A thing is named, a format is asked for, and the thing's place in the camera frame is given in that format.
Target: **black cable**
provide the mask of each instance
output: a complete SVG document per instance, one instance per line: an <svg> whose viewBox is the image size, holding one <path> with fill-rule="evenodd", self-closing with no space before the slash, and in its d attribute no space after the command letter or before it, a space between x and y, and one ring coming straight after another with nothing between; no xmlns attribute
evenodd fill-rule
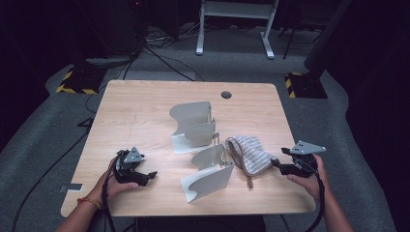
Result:
<svg viewBox="0 0 410 232"><path fill-rule="evenodd" d="M144 52L144 53L147 54L147 55L155 56L154 54L150 54L150 53L148 53L148 52L146 52L146 51L144 51L144 50L142 50L142 52ZM166 56L161 56L161 57L162 57L162 58L165 58L165 59L168 59L168 60L176 61L176 62L178 62L178 63L184 65L185 67L188 67L188 68L189 68L190 70L192 70L199 78L201 78L202 81L205 82L205 79L202 78L202 76L201 76L196 70L194 70L191 66L185 64L184 62L179 61L179 60L176 60L176 59L172 59L172 58L169 58L169 57L166 57Z"/></svg>
<svg viewBox="0 0 410 232"><path fill-rule="evenodd" d="M130 65L132 64L132 62L133 62L134 60L135 60L135 59L133 59L133 60L130 62L129 66L127 67L127 70L130 68ZM116 76L115 78L113 78L113 79L118 79L118 77L120 77L121 72L123 71L123 69L124 69L126 66L127 66L127 64L124 65L123 68L121 68L121 70L118 72L117 76ZM102 89L104 89L107 84L108 84L108 82L105 83L102 87L100 87L99 91L101 91ZM90 109L90 108L88 107L88 101L89 101L93 96L94 96L94 95L90 95L90 97L88 97L87 101L85 102L85 108L86 108L88 111L90 111L90 112L96 114L97 111L94 111L94 110L92 110L92 109Z"/></svg>
<svg viewBox="0 0 410 232"><path fill-rule="evenodd" d="M135 59L133 59L133 60L130 62L129 66L128 66L127 69L126 69L126 72L124 72L123 80L126 79L127 72L128 72L128 70L130 69L130 66L132 65L132 63L133 63L134 60L135 60Z"/></svg>
<svg viewBox="0 0 410 232"><path fill-rule="evenodd" d="M62 160L84 137L85 135L88 134L88 130L81 135L81 137L73 144L72 147L69 148L69 150L67 150L57 161L55 161L53 164L51 164L51 166L49 166L49 168L46 170L46 172L42 175L42 177L40 177L40 179L36 182L36 184L34 186L31 187L31 189L28 191L28 193L26 194L26 196L24 197L23 201L20 203L20 206L18 207L18 210L15 214L15 220L13 221L13 229L12 231L15 231L15 227L17 225L17 221L18 221L18 217L20 215L21 209L23 208L25 202L27 201L28 197L31 195L31 193L34 191L34 189L36 188L36 186L43 180L43 178L48 174L48 172L60 161Z"/></svg>
<svg viewBox="0 0 410 232"><path fill-rule="evenodd" d="M284 215L280 215L280 218L283 220L284 226L286 227L286 230L290 232L289 224L286 221L286 218L284 218Z"/></svg>
<svg viewBox="0 0 410 232"><path fill-rule="evenodd" d="M106 216L106 218L107 218L107 220L108 220L108 224L109 224L109 227L111 228L111 232L115 232L115 226L114 226L114 222L112 221L112 216L111 216L111 213L109 212L109 207L108 207L108 202L107 202L107 197L108 197L108 193L107 193L107 190L108 190L108 180L109 180L109 178L111 178L113 175L111 175L111 172L114 170L114 167L115 167L115 165L116 165L116 163L117 163L117 160L120 158L120 155L118 155L115 159L114 159L114 161L111 163L111 166L109 167L109 169L108 169L108 171L107 171L107 173L106 173L106 176L105 176L105 181L104 181L104 183L103 183L103 185L102 185L102 203L103 203L103 211L104 211L104 213L105 213L105 216Z"/></svg>
<svg viewBox="0 0 410 232"><path fill-rule="evenodd" d="M145 48L147 48L149 51L151 51L155 56L157 56L161 61L163 61L169 68L171 68L171 70L175 71L177 74L184 76L185 78L187 78L190 81L195 81L192 78L184 75L183 73L180 73L179 71L175 70L171 65L169 65L166 61L164 61L157 53L155 53L152 49L150 49L147 45L145 45Z"/></svg>
<svg viewBox="0 0 410 232"><path fill-rule="evenodd" d="M322 219L324 213L325 213L325 186L323 185L323 181L320 179L319 171L317 169L314 169L311 167L309 164L304 162L304 165L309 167L312 171L313 174L316 176L317 179L317 184L319 185L319 197L320 197L320 208L319 208L319 214L316 217L316 220L313 222L313 224L310 226L310 228L306 232L313 231L314 228L319 224L320 220Z"/></svg>

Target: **wrist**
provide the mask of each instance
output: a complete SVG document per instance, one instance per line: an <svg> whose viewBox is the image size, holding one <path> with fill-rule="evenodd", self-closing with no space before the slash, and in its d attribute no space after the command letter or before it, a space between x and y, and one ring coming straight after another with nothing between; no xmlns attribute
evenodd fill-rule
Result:
<svg viewBox="0 0 410 232"><path fill-rule="evenodd" d="M88 199L93 200L100 204L101 206L103 205L103 200L102 200L102 192L97 191L97 190L92 190L88 195L86 196Z"/></svg>

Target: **gray knitted fabric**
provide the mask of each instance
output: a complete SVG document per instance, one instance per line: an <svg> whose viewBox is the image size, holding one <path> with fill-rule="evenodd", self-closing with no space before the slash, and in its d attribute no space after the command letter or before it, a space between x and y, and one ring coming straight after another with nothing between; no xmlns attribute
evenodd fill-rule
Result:
<svg viewBox="0 0 410 232"><path fill-rule="evenodd" d="M271 166L275 156L264 152L262 144L255 136L235 135L225 141L226 150L232 155L235 164L244 169L249 176L256 176Z"/></svg>

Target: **yellow black hazard tape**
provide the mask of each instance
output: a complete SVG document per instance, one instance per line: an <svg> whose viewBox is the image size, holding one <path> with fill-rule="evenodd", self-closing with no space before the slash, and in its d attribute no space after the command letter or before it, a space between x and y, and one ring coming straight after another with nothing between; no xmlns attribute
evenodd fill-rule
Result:
<svg viewBox="0 0 410 232"><path fill-rule="evenodd" d="M294 76L294 75L303 75L303 74L298 73L298 72L290 72L284 77L284 80L286 82L287 93L289 94L289 98L294 99L296 98L296 94L295 94L294 88L292 87L292 80L290 78L291 75Z"/></svg>
<svg viewBox="0 0 410 232"><path fill-rule="evenodd" d="M71 94L98 94L106 70L84 71L70 68L56 92Z"/></svg>

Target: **finger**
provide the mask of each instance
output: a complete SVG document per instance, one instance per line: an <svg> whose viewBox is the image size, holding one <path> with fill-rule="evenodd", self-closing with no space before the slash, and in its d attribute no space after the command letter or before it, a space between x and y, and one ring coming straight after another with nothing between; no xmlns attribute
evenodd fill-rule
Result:
<svg viewBox="0 0 410 232"><path fill-rule="evenodd" d="M136 188L138 188L137 183L129 182L129 183L118 185L117 190L118 192L123 192L123 191L128 191L128 190L134 190Z"/></svg>
<svg viewBox="0 0 410 232"><path fill-rule="evenodd" d="M290 180L291 182L294 182L300 186L304 187L304 183L306 182L306 178L302 178L302 177L298 177L292 174L289 174L286 176L288 180Z"/></svg>

